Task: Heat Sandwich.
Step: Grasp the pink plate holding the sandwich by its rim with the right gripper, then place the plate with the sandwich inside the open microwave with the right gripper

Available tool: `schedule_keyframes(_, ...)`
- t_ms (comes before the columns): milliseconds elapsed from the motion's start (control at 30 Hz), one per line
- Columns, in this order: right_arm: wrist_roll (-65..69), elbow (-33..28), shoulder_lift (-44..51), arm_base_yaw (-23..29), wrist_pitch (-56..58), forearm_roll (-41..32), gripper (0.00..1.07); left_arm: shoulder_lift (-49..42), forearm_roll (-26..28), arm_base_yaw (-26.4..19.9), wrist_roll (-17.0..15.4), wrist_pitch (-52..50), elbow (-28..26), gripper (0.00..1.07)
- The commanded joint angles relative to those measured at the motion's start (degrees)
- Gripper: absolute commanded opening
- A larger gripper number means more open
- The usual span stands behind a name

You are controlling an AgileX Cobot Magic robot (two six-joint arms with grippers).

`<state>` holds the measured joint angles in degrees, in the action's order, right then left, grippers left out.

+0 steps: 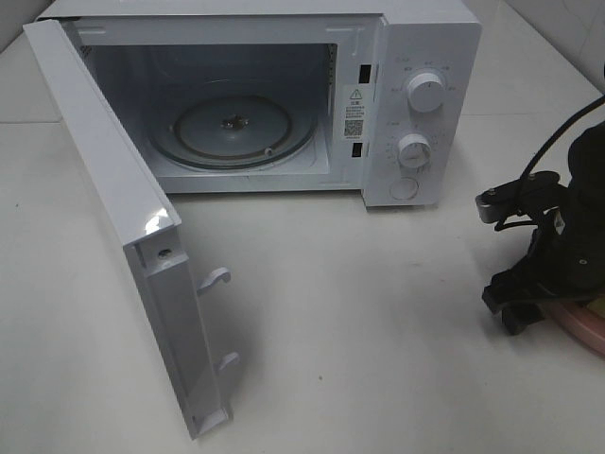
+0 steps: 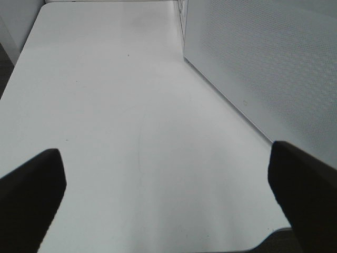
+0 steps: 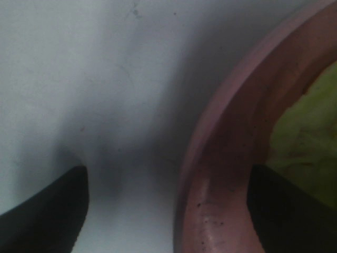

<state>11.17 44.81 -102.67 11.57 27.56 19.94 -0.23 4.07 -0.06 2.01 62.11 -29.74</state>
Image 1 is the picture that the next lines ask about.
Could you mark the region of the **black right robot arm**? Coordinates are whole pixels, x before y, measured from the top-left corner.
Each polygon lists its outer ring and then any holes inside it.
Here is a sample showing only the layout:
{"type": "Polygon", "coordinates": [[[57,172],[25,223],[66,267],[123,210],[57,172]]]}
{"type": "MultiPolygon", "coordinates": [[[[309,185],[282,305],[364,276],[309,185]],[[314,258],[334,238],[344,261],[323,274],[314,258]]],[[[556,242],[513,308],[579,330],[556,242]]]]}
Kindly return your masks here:
{"type": "Polygon", "coordinates": [[[580,119],[602,107],[599,97],[565,120],[531,158],[519,178],[475,198],[480,219],[500,232],[533,229],[527,253],[495,274],[482,293],[511,335],[545,318],[548,306],[586,306],[604,293],[604,125],[585,130],[571,144],[571,180],[534,168],[580,119]]]}

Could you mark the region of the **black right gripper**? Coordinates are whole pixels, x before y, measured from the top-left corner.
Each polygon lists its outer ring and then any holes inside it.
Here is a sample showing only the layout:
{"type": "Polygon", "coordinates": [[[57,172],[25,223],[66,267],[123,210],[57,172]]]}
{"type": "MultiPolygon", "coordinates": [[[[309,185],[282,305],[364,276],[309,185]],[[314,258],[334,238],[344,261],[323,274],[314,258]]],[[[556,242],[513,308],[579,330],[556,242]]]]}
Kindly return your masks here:
{"type": "Polygon", "coordinates": [[[534,230],[527,254],[494,275],[481,298],[492,314],[502,311],[509,335],[519,335],[545,314],[534,304],[508,303],[587,301],[603,294],[604,220],[553,209],[534,230]]]}

